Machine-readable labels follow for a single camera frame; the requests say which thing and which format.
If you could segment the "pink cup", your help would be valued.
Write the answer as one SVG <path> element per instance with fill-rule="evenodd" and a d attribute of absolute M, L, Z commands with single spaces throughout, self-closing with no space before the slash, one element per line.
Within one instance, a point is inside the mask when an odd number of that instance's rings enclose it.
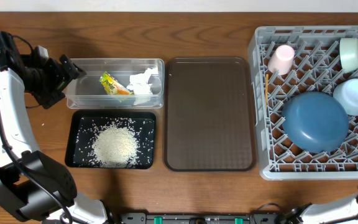
<path fill-rule="evenodd" d="M 268 62 L 268 70 L 279 75 L 287 74 L 292 67 L 295 50 L 289 45 L 280 45 Z"/>

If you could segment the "white napkin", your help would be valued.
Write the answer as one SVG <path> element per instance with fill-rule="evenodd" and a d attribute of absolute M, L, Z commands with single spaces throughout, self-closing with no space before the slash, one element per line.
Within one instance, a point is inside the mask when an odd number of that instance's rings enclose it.
<path fill-rule="evenodd" d="M 147 68 L 145 72 L 129 76 L 129 84 L 126 89 L 134 95 L 156 95 L 160 93 L 158 86 L 153 86 L 150 79 L 158 75 L 158 68 Z"/>

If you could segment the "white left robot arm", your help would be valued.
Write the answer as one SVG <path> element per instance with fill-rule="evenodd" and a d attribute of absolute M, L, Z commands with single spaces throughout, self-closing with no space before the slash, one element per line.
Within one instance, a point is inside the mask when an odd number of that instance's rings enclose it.
<path fill-rule="evenodd" d="M 22 55 L 15 41 L 0 30 L 0 207 L 20 222 L 109 223 L 104 203 L 78 193 L 68 169 L 40 150 L 24 99 L 30 93 L 50 108 L 85 72 L 41 46 Z"/>

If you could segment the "yellow snack wrapper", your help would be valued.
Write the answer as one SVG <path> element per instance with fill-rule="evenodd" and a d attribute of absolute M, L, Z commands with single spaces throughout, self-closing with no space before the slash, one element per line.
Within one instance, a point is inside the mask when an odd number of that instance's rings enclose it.
<path fill-rule="evenodd" d="M 133 92 L 129 91 L 126 87 L 120 84 L 115 78 L 110 76 L 108 72 L 104 72 L 99 82 L 102 84 L 105 92 L 108 95 L 132 95 Z"/>

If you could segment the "wooden chopstick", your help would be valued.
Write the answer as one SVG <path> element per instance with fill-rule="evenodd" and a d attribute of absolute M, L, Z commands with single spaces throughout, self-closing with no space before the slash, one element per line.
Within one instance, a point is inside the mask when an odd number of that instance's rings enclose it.
<path fill-rule="evenodd" d="M 268 107 L 268 102 L 269 102 L 269 74 L 267 73 L 265 75 L 265 105 L 266 107 Z"/>

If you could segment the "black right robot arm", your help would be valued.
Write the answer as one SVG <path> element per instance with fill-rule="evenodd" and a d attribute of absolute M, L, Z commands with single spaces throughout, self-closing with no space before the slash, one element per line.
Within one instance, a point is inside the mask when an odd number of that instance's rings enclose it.
<path fill-rule="evenodd" d="M 284 214 L 277 223 L 287 224 L 358 224 L 358 193 L 334 202 L 309 203 Z"/>

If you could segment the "light blue bowl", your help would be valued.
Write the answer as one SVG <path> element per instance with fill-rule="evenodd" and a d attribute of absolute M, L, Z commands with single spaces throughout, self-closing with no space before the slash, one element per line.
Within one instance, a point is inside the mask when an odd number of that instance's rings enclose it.
<path fill-rule="evenodd" d="M 334 89 L 333 97 L 341 104 L 348 115 L 358 116 L 358 78 L 350 79 L 338 85 Z"/>

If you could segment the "dark blue plate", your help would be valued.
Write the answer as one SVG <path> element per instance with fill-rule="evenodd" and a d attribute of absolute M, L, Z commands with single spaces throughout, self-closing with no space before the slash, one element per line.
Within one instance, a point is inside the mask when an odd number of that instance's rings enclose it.
<path fill-rule="evenodd" d="M 332 96 L 308 91 L 291 98 L 283 106 L 282 126 L 289 140 L 304 151 L 332 152 L 344 142 L 349 118 Z"/>

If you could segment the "mint green bowl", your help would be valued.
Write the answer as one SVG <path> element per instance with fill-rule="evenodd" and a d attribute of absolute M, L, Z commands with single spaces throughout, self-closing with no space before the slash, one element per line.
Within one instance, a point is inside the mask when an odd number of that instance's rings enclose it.
<path fill-rule="evenodd" d="M 339 42 L 339 56 L 344 73 L 358 69 L 358 39 L 342 38 Z"/>

